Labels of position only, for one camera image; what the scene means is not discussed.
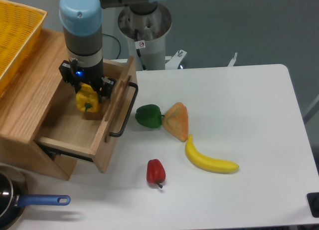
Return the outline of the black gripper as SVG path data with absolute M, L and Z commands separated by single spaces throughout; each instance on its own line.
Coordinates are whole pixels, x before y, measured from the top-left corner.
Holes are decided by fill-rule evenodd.
M 76 59 L 71 62 L 64 60 L 59 66 L 59 71 L 63 81 L 70 83 L 75 93 L 81 89 L 80 83 L 88 84 L 93 90 L 97 90 L 99 103 L 103 97 L 110 99 L 117 82 L 114 78 L 103 77 L 102 60 L 90 67 L 80 67 Z

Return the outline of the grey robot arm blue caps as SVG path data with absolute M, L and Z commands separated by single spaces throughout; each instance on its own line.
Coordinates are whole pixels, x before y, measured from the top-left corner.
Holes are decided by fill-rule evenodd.
M 165 68 L 165 37 L 171 14 L 162 0 L 60 0 L 68 59 L 60 65 L 64 82 L 79 91 L 89 85 L 98 99 L 109 98 L 116 81 L 103 73 L 102 11 L 122 7 L 118 27 L 127 38 L 129 52 L 143 70 Z

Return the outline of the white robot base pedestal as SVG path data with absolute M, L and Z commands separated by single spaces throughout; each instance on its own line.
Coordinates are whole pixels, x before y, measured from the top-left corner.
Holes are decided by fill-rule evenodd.
M 162 4 L 131 4 L 121 10 L 118 28 L 126 38 L 136 70 L 179 69 L 187 52 L 180 49 L 166 58 L 166 36 L 172 27 L 169 10 Z

